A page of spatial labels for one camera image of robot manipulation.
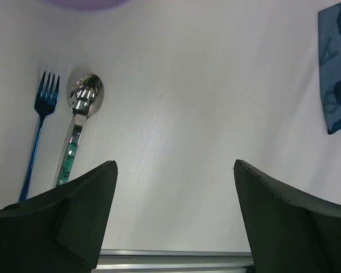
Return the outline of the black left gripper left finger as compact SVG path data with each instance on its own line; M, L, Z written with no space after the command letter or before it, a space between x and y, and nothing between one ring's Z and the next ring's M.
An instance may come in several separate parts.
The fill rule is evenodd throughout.
M117 184L107 161L86 174L0 210L0 272L91 272Z

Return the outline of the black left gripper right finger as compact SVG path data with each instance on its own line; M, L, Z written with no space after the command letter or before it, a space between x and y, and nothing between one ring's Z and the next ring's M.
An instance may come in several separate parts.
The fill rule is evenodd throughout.
M341 272L341 205L236 160L234 179L251 272Z

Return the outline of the blue cartoon mouse placemat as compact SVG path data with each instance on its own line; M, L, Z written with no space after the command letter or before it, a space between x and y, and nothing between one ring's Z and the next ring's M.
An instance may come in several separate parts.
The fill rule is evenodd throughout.
M318 13L319 86L327 132L341 131L341 3Z

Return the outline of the purple plastic plate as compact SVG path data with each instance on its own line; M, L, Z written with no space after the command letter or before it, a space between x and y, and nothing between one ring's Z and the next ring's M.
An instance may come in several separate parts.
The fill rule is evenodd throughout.
M128 0L47 0L47 2L77 11L102 11L124 5Z

